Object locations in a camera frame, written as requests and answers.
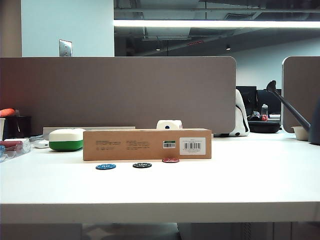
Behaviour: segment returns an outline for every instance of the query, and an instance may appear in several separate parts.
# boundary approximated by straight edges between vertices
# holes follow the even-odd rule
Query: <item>brown cardboard box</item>
[[[83,132],[83,160],[210,159],[211,130],[124,129]]]

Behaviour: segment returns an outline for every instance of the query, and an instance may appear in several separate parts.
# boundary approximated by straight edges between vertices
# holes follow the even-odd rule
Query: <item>ceiling light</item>
[[[320,28],[320,21],[114,20],[113,24],[155,28]]]

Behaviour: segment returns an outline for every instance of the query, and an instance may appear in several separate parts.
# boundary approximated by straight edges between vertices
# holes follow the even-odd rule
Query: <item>ceiling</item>
[[[115,20],[320,21],[319,0],[114,0]],[[318,29],[115,27],[116,56],[223,55],[320,37]]]

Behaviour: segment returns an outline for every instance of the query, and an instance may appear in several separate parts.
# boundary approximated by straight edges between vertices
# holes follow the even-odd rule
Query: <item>green label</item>
[[[162,146],[164,149],[175,149],[176,141],[163,141]]]

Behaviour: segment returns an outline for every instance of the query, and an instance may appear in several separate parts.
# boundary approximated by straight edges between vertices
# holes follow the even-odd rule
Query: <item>gray partition panel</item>
[[[309,122],[320,97],[320,56],[290,56],[283,62],[282,96]],[[293,133],[300,126],[283,108],[283,127]]]
[[[184,128],[235,126],[232,57],[0,58],[0,108],[55,126],[136,126],[179,119]]]

